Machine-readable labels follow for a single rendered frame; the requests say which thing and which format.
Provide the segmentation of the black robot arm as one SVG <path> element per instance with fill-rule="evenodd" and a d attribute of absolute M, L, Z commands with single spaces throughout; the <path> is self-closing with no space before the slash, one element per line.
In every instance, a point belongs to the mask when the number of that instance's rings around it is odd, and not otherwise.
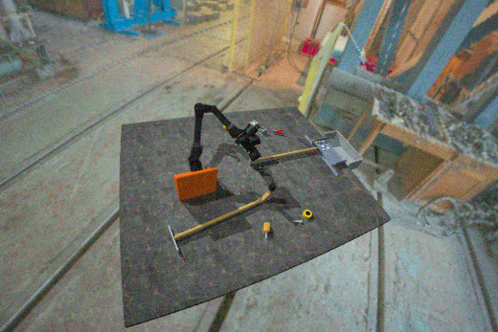
<path fill-rule="evenodd" d="M 255 147 L 255 145 L 260 144 L 260 137 L 256 135 L 258 129 L 249 123 L 245 129 L 238 129 L 235 125 L 230 123 L 226 117 L 217 109 L 215 105 L 205 105 L 202 103 L 197 103 L 194 106 L 195 113 L 195 130 L 194 130 L 194 142 L 192 145 L 191 156 L 189 157 L 191 173 L 202 170 L 201 163 L 199 162 L 199 156 L 202 153 L 202 145 L 200 146 L 200 132 L 201 132 L 201 122 L 204 116 L 204 113 L 214 113 L 215 116 L 224 124 L 227 128 L 228 132 L 232 137 L 237 137 L 240 135 L 235 143 L 237 145 L 247 146 L 249 143 L 252 143 L 251 146 Z M 246 137 L 248 136 L 249 139 Z M 251 137 L 251 139 L 250 139 Z M 251 142 L 250 142 L 251 141 Z"/>

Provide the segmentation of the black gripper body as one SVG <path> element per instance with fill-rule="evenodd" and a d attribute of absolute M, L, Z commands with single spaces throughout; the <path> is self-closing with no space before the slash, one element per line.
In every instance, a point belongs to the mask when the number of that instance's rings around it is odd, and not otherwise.
<path fill-rule="evenodd" d="M 244 146 L 243 148 L 246 149 L 247 152 L 248 151 L 250 152 L 249 157 L 254 162 L 260 157 L 260 154 L 254 147 L 251 146 L 251 144 L 252 143 L 249 143 L 247 146 Z"/>

